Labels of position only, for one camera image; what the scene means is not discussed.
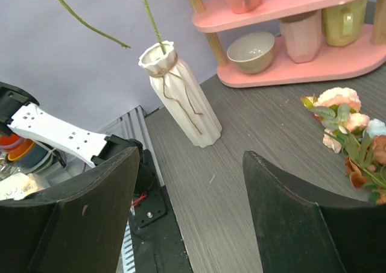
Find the pink rose flower stem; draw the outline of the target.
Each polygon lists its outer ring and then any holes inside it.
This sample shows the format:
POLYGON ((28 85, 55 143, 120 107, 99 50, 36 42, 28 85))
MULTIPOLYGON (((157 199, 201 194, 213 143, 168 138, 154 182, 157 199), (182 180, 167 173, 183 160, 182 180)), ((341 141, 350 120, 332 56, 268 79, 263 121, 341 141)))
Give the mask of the pink rose flower stem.
POLYGON ((155 32, 155 35, 156 35, 157 41, 159 43, 159 46, 160 46, 160 48, 162 50, 163 55, 165 55, 166 54, 166 49, 165 49, 165 46, 164 46, 164 44, 162 42, 159 30, 158 30, 156 22, 154 20, 153 14, 152 14, 152 12, 150 10, 150 6, 148 4, 148 1, 147 0, 143 0, 143 3, 144 3, 145 10, 146 10, 146 12, 148 14, 148 17, 150 18, 150 22, 151 22, 153 30, 155 32))

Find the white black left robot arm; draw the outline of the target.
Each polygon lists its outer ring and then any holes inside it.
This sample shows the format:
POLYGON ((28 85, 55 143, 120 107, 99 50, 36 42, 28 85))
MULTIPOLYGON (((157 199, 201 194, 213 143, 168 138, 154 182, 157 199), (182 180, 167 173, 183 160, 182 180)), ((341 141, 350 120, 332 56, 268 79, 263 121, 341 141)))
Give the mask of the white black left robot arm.
POLYGON ((13 133, 73 155, 91 168, 126 148, 137 148, 139 158, 143 157, 140 141, 76 127, 43 111, 36 98, 23 89, 1 83, 1 134, 13 133))

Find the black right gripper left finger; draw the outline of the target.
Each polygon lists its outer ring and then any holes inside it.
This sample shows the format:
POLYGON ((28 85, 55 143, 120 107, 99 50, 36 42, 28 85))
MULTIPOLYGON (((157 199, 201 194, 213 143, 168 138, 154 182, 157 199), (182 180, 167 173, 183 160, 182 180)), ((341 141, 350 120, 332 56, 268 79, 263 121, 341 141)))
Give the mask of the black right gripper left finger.
POLYGON ((139 168, 127 148, 22 200, 1 202, 2 272, 115 272, 139 168))

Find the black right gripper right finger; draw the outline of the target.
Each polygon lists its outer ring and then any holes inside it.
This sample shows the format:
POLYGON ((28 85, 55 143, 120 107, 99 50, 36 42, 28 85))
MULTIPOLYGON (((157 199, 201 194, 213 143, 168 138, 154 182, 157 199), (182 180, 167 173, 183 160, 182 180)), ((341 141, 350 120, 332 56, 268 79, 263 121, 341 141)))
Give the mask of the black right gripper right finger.
POLYGON ((384 272, 385 206, 348 198, 254 151, 242 168, 264 272, 384 272))

